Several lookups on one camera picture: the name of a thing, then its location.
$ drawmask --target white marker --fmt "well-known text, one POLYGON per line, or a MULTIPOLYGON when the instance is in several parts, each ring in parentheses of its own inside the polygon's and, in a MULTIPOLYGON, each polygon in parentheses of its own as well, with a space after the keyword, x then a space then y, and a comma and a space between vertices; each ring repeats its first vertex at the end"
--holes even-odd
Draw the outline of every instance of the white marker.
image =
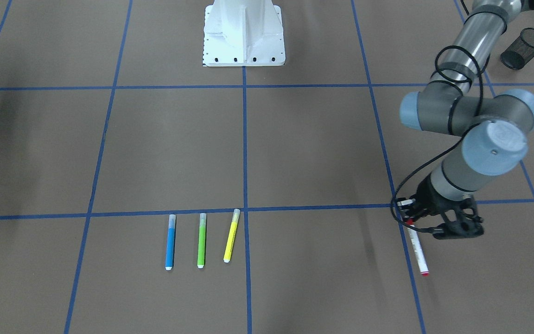
MULTIPOLYGON (((413 225, 413 219, 409 218, 407 224, 413 225)), ((413 245, 413 252, 415 253, 415 258, 417 259, 417 265, 420 267, 420 272, 422 276, 427 276, 430 274, 428 271, 428 265, 426 264, 426 258, 424 258, 424 251, 421 249, 420 238, 417 236, 417 232, 407 229, 409 231, 409 238, 411 239, 411 245, 413 245)))

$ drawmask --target blue marker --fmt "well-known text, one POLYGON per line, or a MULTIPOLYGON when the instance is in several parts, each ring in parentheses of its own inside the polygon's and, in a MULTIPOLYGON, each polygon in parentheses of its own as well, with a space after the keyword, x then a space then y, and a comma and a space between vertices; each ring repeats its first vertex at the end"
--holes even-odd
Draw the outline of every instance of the blue marker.
POLYGON ((174 234, 176 233, 176 214, 168 218, 168 242, 166 243, 166 270, 172 269, 174 263, 174 234))

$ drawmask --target marker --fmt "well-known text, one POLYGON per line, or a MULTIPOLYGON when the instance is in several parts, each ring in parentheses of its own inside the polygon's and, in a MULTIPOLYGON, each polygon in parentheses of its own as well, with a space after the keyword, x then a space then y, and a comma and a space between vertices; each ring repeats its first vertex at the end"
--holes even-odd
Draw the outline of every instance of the marker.
POLYGON ((238 227, 238 218, 240 217, 240 210, 235 209, 232 216, 232 223, 230 224, 230 231, 228 233, 228 242, 226 243, 226 250, 224 252, 224 262, 228 263, 232 258, 232 248, 234 247, 234 238, 236 237, 236 228, 238 227))
POLYGON ((174 263, 174 234, 176 233, 176 215, 168 218, 168 241, 166 243, 166 270, 172 269, 174 263))
MULTIPOLYGON (((413 219, 409 218, 407 224, 414 226, 413 219)), ((427 276, 430 274, 428 271, 428 264, 426 264, 426 258, 424 258, 424 251, 421 249, 420 238, 417 236, 417 232, 407 229, 409 231, 409 238, 411 239, 411 245, 413 245, 413 252, 415 253, 415 258, 417 259, 417 265, 420 267, 420 272, 422 276, 427 276)))
POLYGON ((205 266, 205 224, 207 214, 202 213, 199 216, 199 247, 197 248, 197 268, 205 266))

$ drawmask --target pen holder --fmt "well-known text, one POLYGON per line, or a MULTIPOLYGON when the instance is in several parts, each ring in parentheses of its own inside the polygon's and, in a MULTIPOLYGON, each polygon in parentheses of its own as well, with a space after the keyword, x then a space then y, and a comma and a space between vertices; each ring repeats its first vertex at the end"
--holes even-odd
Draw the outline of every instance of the pen holder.
POLYGON ((534 28, 524 28, 521 35, 502 52, 502 64, 513 70, 520 70, 534 57, 534 28))

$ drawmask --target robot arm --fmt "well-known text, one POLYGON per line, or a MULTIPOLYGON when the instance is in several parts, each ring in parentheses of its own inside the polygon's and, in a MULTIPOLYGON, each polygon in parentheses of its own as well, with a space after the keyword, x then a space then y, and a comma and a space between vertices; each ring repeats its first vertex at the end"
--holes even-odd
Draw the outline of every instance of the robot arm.
POLYGON ((436 239, 483 235, 473 193, 513 169, 527 150, 526 135, 534 128, 534 95, 512 89, 483 99, 465 97, 481 76, 499 36, 534 1, 476 0, 453 46, 422 92, 406 95, 400 106, 407 127, 462 137, 458 145, 419 184, 409 199, 398 200, 413 222, 440 214, 443 224, 427 229, 436 239))

